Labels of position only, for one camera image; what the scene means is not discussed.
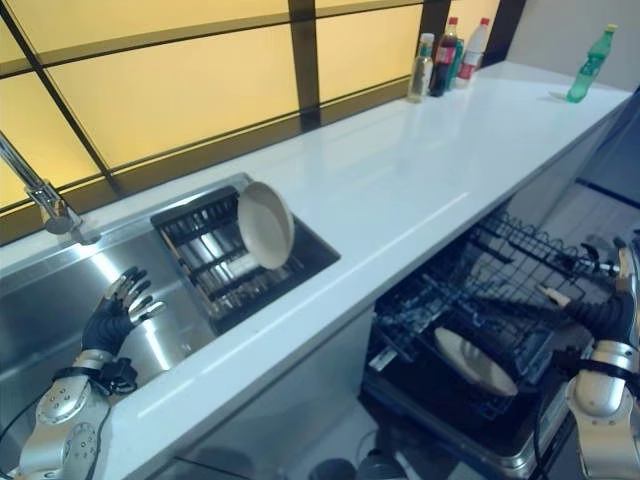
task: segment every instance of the robotic hand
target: robotic hand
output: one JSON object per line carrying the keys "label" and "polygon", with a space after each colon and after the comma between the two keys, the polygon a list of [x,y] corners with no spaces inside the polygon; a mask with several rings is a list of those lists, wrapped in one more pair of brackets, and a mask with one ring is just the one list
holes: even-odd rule
{"label": "robotic hand", "polygon": [[573,301],[541,287],[595,340],[589,359],[566,353],[556,357],[577,372],[566,398],[578,427],[582,469],[593,480],[640,479],[640,238],[631,246],[617,240],[616,246],[616,291],[606,303]]}
{"label": "robotic hand", "polygon": [[36,426],[22,449],[16,480],[85,480],[100,450],[100,429],[109,413],[107,396],[136,389],[131,361],[118,355],[127,335],[164,308],[149,295],[147,272],[130,268],[105,292],[82,335],[73,365],[56,372],[36,409]]}

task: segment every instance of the white countertop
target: white countertop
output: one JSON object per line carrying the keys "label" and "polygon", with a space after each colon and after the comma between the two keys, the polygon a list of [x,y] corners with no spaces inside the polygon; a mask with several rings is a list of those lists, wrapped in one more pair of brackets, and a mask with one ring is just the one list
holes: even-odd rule
{"label": "white countertop", "polygon": [[[468,90],[398,100],[95,210],[97,226],[237,172],[276,187],[342,258],[111,412],[95,478],[143,478],[226,418],[548,164],[630,92],[502,63]],[[55,246],[38,233],[0,250],[3,268]]]}

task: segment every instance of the sink dish rack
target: sink dish rack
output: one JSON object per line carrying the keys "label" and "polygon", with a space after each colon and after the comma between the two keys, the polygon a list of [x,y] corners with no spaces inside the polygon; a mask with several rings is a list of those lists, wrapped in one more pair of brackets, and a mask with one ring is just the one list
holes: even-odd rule
{"label": "sink dish rack", "polygon": [[295,241],[287,262],[274,270],[257,266],[240,235],[238,198],[238,190],[227,186],[151,218],[218,334],[340,258],[294,218]]}

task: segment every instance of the frosted glass window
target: frosted glass window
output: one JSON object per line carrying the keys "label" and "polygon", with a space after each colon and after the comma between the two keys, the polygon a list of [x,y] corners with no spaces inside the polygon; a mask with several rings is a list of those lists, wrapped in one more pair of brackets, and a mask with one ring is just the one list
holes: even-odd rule
{"label": "frosted glass window", "polygon": [[419,3],[412,0],[316,0],[316,10],[333,7],[353,6],[354,8],[374,9],[380,6]]}
{"label": "frosted glass window", "polygon": [[288,11],[287,0],[9,0],[8,4],[37,52]]}
{"label": "frosted glass window", "polygon": [[489,24],[489,33],[491,33],[499,4],[500,0],[453,0],[449,7],[449,16],[458,17],[458,37],[462,38],[466,44],[473,31],[480,25],[482,17],[491,20]]}
{"label": "frosted glass window", "polygon": [[0,75],[29,67],[22,50],[4,21],[0,20]]}
{"label": "frosted glass window", "polygon": [[[56,186],[99,173],[35,73],[0,80],[0,129]],[[0,162],[0,206],[24,198],[22,183]]]}
{"label": "frosted glass window", "polygon": [[110,167],[298,110],[288,25],[48,69]]}
{"label": "frosted glass window", "polygon": [[411,73],[422,6],[317,21],[320,100]]}

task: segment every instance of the red label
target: red label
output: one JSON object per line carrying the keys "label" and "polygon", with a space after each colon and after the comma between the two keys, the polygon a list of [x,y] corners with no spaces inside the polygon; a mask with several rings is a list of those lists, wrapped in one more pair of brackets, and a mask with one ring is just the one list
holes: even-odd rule
{"label": "red label", "polygon": [[455,47],[438,47],[438,51],[436,52],[436,63],[451,63],[455,56]]}
{"label": "red label", "polygon": [[475,67],[469,63],[463,63],[458,72],[458,77],[469,80],[474,68]]}

